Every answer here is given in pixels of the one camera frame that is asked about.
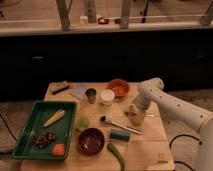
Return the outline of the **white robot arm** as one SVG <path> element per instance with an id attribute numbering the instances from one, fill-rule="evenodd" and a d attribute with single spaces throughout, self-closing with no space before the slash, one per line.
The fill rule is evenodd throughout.
<path id="1" fill-rule="evenodd" d="M 155 102 L 199 134 L 195 171 L 213 171 L 213 112 L 165 93 L 158 77 L 140 82 L 137 89 L 133 103 L 139 111 L 146 111 Z"/>

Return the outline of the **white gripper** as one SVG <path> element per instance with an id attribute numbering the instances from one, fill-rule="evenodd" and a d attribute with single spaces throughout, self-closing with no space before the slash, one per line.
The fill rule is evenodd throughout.
<path id="1" fill-rule="evenodd" d="M 128 117 L 134 126 L 140 126 L 146 116 L 146 113 L 142 111 L 146 111 L 149 108 L 151 100 L 141 94 L 138 94 L 133 102 L 136 106 L 134 104 L 129 106 Z"/>

